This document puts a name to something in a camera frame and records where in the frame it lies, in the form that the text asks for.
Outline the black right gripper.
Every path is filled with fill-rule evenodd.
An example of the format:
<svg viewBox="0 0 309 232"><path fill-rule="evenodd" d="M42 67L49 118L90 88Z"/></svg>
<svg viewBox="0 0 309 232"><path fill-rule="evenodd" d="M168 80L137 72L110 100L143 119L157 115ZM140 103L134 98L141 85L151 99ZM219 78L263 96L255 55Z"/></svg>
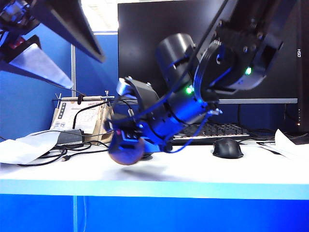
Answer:
<svg viewBox="0 0 309 232"><path fill-rule="evenodd" d="M144 152L168 152L172 150L172 138L180 131L179 110L153 110L147 114L139 111L136 116L136 123L141 131L141 138L144 140ZM109 153L127 152L134 149L134 141L125 139L127 133L132 133L134 122L126 120L124 114L111 114L106 116L104 129L113 130L112 140L109 145Z"/></svg>

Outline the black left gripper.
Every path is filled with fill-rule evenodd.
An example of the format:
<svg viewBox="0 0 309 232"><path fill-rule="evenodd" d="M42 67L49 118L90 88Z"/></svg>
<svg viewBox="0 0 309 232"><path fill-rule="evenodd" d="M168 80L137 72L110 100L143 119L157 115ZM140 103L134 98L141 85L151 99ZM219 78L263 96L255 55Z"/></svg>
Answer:
<svg viewBox="0 0 309 232"><path fill-rule="evenodd" d="M2 0L0 2L0 69L72 88L70 78L41 49L39 37L24 35L43 23L88 56L105 56L80 0Z"/></svg>

